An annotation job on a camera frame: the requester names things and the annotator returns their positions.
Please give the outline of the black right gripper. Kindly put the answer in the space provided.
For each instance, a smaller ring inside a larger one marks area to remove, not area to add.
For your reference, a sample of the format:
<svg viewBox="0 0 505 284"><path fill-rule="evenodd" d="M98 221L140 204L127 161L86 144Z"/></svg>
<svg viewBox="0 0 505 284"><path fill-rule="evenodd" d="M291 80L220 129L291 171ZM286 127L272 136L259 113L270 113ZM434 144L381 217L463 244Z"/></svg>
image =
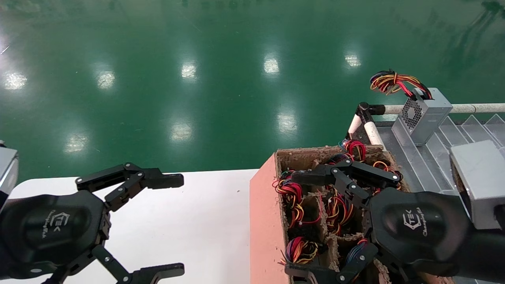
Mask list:
<svg viewBox="0 0 505 284"><path fill-rule="evenodd" d="M349 159L294 171L292 181L300 185L332 185L357 208L368 209L370 203L372 242L357 245L359 250L348 254L350 258L339 272L287 262L287 275L304 278L311 284L354 284L375 259L403 275L414 271L452 277L460 270L458 254L475 228L458 196L398 191L397 174ZM384 190L373 196L357 181Z"/></svg>

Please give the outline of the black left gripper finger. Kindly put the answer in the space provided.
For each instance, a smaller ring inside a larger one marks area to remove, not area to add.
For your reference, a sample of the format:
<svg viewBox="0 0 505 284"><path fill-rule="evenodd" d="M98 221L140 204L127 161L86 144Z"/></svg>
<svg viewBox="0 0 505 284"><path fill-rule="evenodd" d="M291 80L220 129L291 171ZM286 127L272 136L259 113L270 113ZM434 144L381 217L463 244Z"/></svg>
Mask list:
<svg viewBox="0 0 505 284"><path fill-rule="evenodd" d="M96 260L118 284L157 284L161 279L179 277L185 273L183 263L143 267L130 273L104 245L45 245L43 260L55 266L45 284L63 284L68 277L77 275Z"/></svg>
<svg viewBox="0 0 505 284"><path fill-rule="evenodd" d="M116 186L105 196L108 211L117 211L143 189L179 188L184 185L181 173L164 174L159 168L141 168L132 163L113 166L75 180L79 191L91 193Z"/></svg>

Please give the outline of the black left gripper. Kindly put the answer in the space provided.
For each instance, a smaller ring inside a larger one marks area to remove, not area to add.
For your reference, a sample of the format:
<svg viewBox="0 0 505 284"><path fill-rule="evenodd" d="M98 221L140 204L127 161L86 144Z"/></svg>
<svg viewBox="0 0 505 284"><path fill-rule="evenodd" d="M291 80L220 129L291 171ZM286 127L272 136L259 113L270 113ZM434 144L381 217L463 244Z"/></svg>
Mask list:
<svg viewBox="0 0 505 284"><path fill-rule="evenodd" d="M7 200L1 212L1 278L30 279L56 273L75 275L95 260L110 214L94 194L42 194Z"/></svg>

